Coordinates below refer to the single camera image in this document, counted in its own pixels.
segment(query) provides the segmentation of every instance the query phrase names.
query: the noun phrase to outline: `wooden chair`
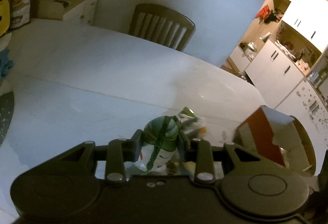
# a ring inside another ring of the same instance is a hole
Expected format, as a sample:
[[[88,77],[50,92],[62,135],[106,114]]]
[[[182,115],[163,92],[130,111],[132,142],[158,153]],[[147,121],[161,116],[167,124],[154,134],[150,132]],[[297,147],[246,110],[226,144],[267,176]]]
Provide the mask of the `wooden chair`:
[[[156,4],[139,4],[134,10],[129,35],[183,51],[195,31],[186,16]]]

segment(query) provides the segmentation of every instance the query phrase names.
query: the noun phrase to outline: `cardboard box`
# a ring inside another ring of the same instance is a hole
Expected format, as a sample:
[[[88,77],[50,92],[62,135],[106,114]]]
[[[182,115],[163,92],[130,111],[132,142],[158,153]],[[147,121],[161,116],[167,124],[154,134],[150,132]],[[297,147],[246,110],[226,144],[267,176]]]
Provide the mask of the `cardboard box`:
[[[311,140],[301,123],[274,109],[261,106],[237,128],[242,145],[299,173],[315,172]]]

